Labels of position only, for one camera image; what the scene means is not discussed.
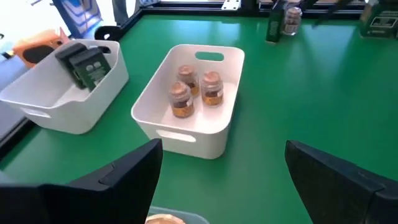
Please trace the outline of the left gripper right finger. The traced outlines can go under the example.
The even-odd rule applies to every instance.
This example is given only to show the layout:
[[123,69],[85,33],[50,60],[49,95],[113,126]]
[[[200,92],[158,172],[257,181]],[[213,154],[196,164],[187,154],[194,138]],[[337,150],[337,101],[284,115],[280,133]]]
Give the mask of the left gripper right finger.
[[296,140],[285,162],[313,223],[397,224],[397,181]]

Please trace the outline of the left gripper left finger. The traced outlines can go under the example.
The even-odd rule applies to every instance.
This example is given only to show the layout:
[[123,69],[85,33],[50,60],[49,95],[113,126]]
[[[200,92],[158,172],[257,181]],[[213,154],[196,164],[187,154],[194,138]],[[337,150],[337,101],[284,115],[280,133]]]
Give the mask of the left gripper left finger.
[[1,174],[1,223],[144,223],[159,180],[152,139],[67,184],[23,184]]

